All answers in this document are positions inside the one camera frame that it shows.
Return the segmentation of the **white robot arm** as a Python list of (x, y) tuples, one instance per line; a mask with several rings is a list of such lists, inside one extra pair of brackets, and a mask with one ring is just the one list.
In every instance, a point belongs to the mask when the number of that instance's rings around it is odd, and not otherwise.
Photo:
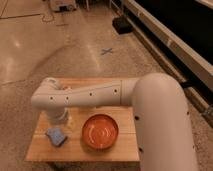
[(168, 74), (65, 90), (49, 77), (35, 90), (31, 103), (51, 119), (61, 118), (68, 107), (130, 106), (142, 171), (199, 171), (187, 99)]

